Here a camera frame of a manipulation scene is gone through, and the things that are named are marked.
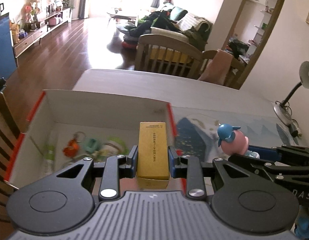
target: blue table mat pattern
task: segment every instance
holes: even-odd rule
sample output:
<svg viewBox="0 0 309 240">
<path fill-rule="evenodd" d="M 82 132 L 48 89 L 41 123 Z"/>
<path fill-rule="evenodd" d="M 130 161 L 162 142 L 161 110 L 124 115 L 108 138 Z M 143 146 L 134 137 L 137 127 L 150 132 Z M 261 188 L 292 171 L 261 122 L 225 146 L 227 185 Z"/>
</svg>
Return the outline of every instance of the blue table mat pattern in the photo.
<svg viewBox="0 0 309 240">
<path fill-rule="evenodd" d="M 288 128 L 275 117 L 184 107 L 173 107 L 173 113 L 178 133 L 176 149 L 182 150 L 183 154 L 195 155 L 202 162 L 212 162 L 217 157 L 228 158 L 218 147 L 219 123 L 240 126 L 250 145 L 269 148 L 282 144 L 307 146 L 304 140 L 292 138 Z"/>
</svg>

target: desk lamp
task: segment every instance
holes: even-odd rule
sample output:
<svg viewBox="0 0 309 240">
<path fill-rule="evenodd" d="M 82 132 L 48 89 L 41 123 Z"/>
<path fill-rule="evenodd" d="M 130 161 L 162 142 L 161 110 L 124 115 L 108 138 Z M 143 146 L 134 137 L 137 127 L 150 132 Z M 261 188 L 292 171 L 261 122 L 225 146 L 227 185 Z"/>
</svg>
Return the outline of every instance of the desk lamp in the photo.
<svg viewBox="0 0 309 240">
<path fill-rule="evenodd" d="M 286 106 L 286 103 L 290 100 L 294 92 L 301 87 L 304 86 L 305 88 L 309 89 L 309 61 L 305 61 L 301 64 L 299 69 L 299 76 L 301 82 L 299 82 L 288 94 L 288 96 L 279 104 L 275 104 L 273 109 L 278 116 L 278 118 L 290 128 L 292 125 L 292 118 L 291 114 L 288 112 L 289 106 Z"/>
</svg>

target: pink toy body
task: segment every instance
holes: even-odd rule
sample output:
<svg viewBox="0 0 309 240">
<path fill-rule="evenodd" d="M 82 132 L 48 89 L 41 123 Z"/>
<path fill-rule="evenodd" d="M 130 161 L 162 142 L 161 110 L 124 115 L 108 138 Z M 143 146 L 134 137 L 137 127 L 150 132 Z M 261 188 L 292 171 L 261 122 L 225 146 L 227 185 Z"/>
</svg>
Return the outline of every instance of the pink toy body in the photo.
<svg viewBox="0 0 309 240">
<path fill-rule="evenodd" d="M 249 147 L 249 139 L 239 130 L 235 130 L 234 133 L 235 138 L 233 142 L 227 143 L 226 141 L 222 141 L 221 149 L 227 155 L 232 155 L 235 153 L 244 155 Z"/>
</svg>

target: wooden door frame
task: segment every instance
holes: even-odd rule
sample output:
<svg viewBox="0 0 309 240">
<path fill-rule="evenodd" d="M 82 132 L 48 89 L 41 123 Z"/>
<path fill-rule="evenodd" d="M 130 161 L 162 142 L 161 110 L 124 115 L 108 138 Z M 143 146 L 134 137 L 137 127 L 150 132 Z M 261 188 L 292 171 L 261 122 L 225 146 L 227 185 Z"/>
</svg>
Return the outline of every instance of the wooden door frame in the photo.
<svg viewBox="0 0 309 240">
<path fill-rule="evenodd" d="M 245 5 L 247 0 L 242 0 L 240 6 L 239 6 L 239 10 L 237 12 L 237 15 L 233 21 L 233 24 L 230 28 L 230 31 L 228 33 L 227 39 L 224 41 L 224 44 L 222 46 L 222 49 L 224 49 L 227 44 L 228 41 L 231 37 L 231 35 L 234 32 L 234 29 L 238 23 L 239 17 L 242 13 L 243 7 Z M 257 60 L 259 59 L 265 45 L 267 44 L 267 41 L 270 37 L 270 34 L 272 33 L 272 30 L 277 22 L 277 19 L 279 17 L 279 14 L 281 12 L 282 6 L 283 6 L 283 2 L 284 0 L 277 0 L 277 3 L 274 7 L 274 10 L 272 12 L 270 21 L 268 23 L 267 28 L 264 30 L 264 34 L 262 36 L 262 41 L 259 43 L 259 45 L 256 47 L 256 51 L 253 53 L 253 55 L 250 58 L 249 63 L 246 65 L 245 70 L 243 71 L 243 73 L 241 74 L 241 76 L 238 78 L 237 82 L 232 86 L 232 88 L 234 89 L 240 89 L 241 86 L 243 85 L 243 83 L 245 82 L 245 80 L 247 79 L 248 75 L 250 74 L 251 70 L 253 69 L 254 65 L 256 64 Z"/>
</svg>

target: white cardboard box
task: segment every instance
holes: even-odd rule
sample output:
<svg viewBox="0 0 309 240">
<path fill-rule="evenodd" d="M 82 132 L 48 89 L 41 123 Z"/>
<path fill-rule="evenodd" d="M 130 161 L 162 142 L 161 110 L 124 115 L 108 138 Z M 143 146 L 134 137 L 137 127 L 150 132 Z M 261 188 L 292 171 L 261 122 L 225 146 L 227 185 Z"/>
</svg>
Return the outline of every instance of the white cardboard box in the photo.
<svg viewBox="0 0 309 240">
<path fill-rule="evenodd" d="M 20 135 L 15 145 L 5 175 L 5 181 L 16 188 L 39 179 L 43 161 L 39 150 L 45 151 L 53 129 L 58 134 L 55 171 L 71 160 L 64 156 L 62 150 L 77 131 L 101 142 L 109 136 L 117 136 L 125 141 L 129 150 L 138 144 L 140 122 L 165 122 L 168 145 L 174 144 L 176 136 L 169 103 L 113 94 L 44 90 L 30 112 L 29 121 L 27 132 Z"/>
</svg>

